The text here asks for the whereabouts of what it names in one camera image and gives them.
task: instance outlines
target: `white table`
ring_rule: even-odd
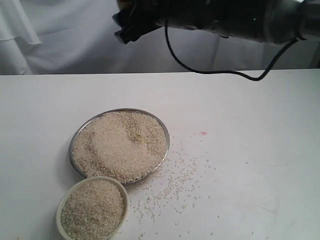
[[[80,180],[70,140],[87,119],[116,108],[155,114],[172,145],[159,171],[127,188],[130,212],[113,239],[320,239],[320,70],[278,70],[261,82],[193,73],[0,76],[2,240],[59,239],[56,208]]]

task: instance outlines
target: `white backdrop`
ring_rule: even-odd
[[[1,0],[0,74],[184,71],[169,54],[163,28],[118,42],[112,20],[118,11],[116,0]],[[170,29],[169,35],[179,58],[199,70],[264,69],[277,51],[203,31]],[[298,43],[277,68],[308,68],[316,48]]]

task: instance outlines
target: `rice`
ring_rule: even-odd
[[[168,143],[159,122],[137,111],[114,111],[93,119],[74,141],[75,164],[88,176],[106,176],[122,184],[152,172]]]
[[[113,183],[89,181],[67,199],[61,212],[61,225],[72,239],[101,240],[122,221],[124,201],[122,193]]]

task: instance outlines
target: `bowl rim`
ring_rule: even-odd
[[[88,178],[88,176],[77,166],[77,164],[75,163],[75,160],[74,160],[74,156],[73,156],[73,148],[74,148],[74,145],[75,145],[75,140],[78,136],[78,134],[93,120],[93,119],[96,119],[96,118],[99,118],[99,117],[102,117],[103,115],[105,114],[108,114],[108,113],[112,113],[112,112],[139,112],[139,113],[142,113],[142,114],[146,114],[146,115],[149,115],[151,117],[153,117],[154,119],[157,120],[157,122],[160,124],[160,126],[162,127],[163,131],[164,131],[164,135],[165,135],[165,139],[166,139],[166,144],[167,144],[167,148],[166,148],[166,152],[165,152],[165,155],[162,159],[162,161],[159,163],[159,165],[154,168],[151,172],[149,172],[148,174],[146,174],[145,176],[137,179],[137,180],[134,180],[134,181],[131,181],[131,182],[127,182],[127,183],[121,183],[122,185],[126,186],[126,185],[129,185],[129,184],[133,184],[133,183],[136,183],[142,179],[144,179],[145,177],[147,177],[148,175],[150,175],[151,173],[153,173],[163,162],[164,160],[166,159],[166,156],[169,152],[169,147],[170,147],[170,135],[169,135],[169,132],[168,132],[168,129],[166,127],[166,125],[158,118],[156,117],[155,115],[153,115],[152,113],[150,112],[147,112],[147,111],[144,111],[144,110],[141,110],[141,109],[136,109],[136,108],[117,108],[117,109],[112,109],[112,110],[108,110],[108,111],[105,111],[105,112],[102,112],[102,113],[99,113],[98,115],[95,115],[93,116],[92,118],[90,118],[89,120],[87,120],[84,124],[81,125],[81,127],[78,128],[78,130],[75,132],[75,134],[73,135],[72,139],[71,139],[71,142],[70,142],[70,145],[69,145],[69,150],[68,150],[68,153],[69,153],[69,160],[70,160],[70,163],[73,167],[73,169],[81,176],[83,177],[84,179]]]
[[[86,184],[88,182],[92,182],[92,181],[97,181],[97,180],[105,180],[105,181],[108,181],[108,182],[116,185],[117,188],[119,189],[119,191],[121,192],[121,194],[123,196],[123,200],[124,200],[124,213],[123,213],[123,217],[122,217],[121,222],[118,224],[118,226],[115,228],[115,230],[112,233],[110,233],[108,236],[102,238],[101,240],[108,240],[109,238],[111,238],[120,229],[120,227],[124,224],[126,217],[128,215],[128,210],[129,210],[129,197],[128,197],[128,193],[127,193],[126,189],[124,188],[124,186],[119,181],[117,181],[111,177],[107,177],[107,176],[89,177],[89,178],[86,178],[86,179],[78,182],[77,184],[73,185],[66,192],[66,194],[63,196],[63,198],[59,204],[59,207],[57,208],[56,215],[55,215],[56,226],[58,228],[60,235],[65,240],[75,240],[66,233],[65,229],[63,228],[63,226],[61,224],[61,213],[62,213],[63,207],[66,205],[67,199],[70,197],[70,195],[73,192],[75,192],[77,189],[82,187],[84,184]]]

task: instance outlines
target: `black cable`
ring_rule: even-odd
[[[165,25],[164,25],[164,33],[165,33],[165,41],[166,44],[168,46],[168,49],[172,55],[172,57],[174,58],[174,60],[180,64],[183,68],[187,69],[190,72],[194,72],[197,74],[234,74],[234,75],[239,75],[241,77],[244,77],[246,79],[249,79],[251,81],[260,81],[262,80],[269,72],[270,70],[273,68],[273,66],[275,65],[275,63],[277,62],[277,60],[282,56],[282,54],[284,54],[284,52],[286,50],[288,50],[288,48],[290,48],[293,44],[295,44],[296,42],[298,42],[298,40],[296,38],[292,39],[291,41],[289,41],[276,55],[275,57],[272,59],[272,61],[270,62],[270,64],[268,65],[268,67],[264,70],[264,72],[258,76],[258,77],[253,77],[253,76],[249,76],[245,73],[239,72],[239,71],[231,71],[231,70],[219,70],[219,71],[200,71],[200,70],[196,70],[193,69],[187,65],[185,65],[183,62],[181,62],[179,60],[179,58],[176,56],[176,54],[174,53],[170,41],[169,41],[169,34],[168,34],[168,24],[169,24],[169,17],[167,16],[165,18]]]

